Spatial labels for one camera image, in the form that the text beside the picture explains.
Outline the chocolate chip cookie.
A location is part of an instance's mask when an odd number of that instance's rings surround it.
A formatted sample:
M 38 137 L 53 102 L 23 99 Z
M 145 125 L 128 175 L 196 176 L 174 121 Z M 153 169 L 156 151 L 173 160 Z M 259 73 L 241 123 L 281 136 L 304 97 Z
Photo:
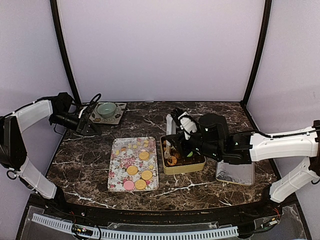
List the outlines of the chocolate chip cookie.
M 167 160 L 167 164 L 170 166 L 175 166 L 177 164 L 178 160 L 175 156 L 171 156 L 168 160 Z

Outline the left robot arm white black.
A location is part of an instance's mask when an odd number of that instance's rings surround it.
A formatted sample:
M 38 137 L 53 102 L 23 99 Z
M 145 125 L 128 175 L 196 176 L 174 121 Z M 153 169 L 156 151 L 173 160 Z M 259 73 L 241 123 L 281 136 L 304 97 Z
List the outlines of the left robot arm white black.
M 101 135 L 101 130 L 90 120 L 101 94 L 88 103 L 76 103 L 67 92 L 45 96 L 0 118 L 0 163 L 7 169 L 7 176 L 19 178 L 30 190 L 52 201 L 51 210 L 60 218 L 71 213 L 65 203 L 63 190 L 44 176 L 40 158 L 53 153 L 58 142 L 50 139 L 53 134 L 45 121 L 61 126 L 83 137 Z

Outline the round waffle cookie bottom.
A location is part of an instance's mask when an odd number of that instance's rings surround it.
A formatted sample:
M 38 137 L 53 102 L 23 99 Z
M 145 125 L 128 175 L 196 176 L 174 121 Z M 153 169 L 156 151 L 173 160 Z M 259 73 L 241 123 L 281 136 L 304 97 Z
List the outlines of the round waffle cookie bottom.
M 146 183 L 146 181 L 144 179 L 139 179 L 134 183 L 134 186 L 135 186 L 135 188 L 137 190 L 142 191 L 142 190 L 144 190 L 146 188 L 147 183 Z

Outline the metal serving tongs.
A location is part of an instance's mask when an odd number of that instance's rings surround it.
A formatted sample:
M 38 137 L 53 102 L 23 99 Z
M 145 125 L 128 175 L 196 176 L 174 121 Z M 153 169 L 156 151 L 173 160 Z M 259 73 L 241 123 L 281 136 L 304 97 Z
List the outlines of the metal serving tongs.
M 171 156 L 179 157 L 179 153 L 177 150 L 177 145 L 175 144 L 174 135 L 176 134 L 176 123 L 169 113 L 166 116 L 166 139 L 165 139 L 165 151 L 164 158 L 168 160 Z

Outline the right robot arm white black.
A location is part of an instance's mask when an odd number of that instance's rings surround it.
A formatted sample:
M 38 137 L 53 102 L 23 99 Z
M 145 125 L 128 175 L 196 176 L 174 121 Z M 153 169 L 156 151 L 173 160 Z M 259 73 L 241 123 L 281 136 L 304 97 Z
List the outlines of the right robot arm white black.
M 274 158 L 302 157 L 301 163 L 280 180 L 265 188 L 255 213 L 266 217 L 289 195 L 308 183 L 320 181 L 320 122 L 285 133 L 266 134 L 257 129 L 231 134 L 222 115 L 207 113 L 195 120 L 176 108 L 170 113 L 181 133 L 167 136 L 178 153 L 190 153 L 231 165 L 246 165 Z

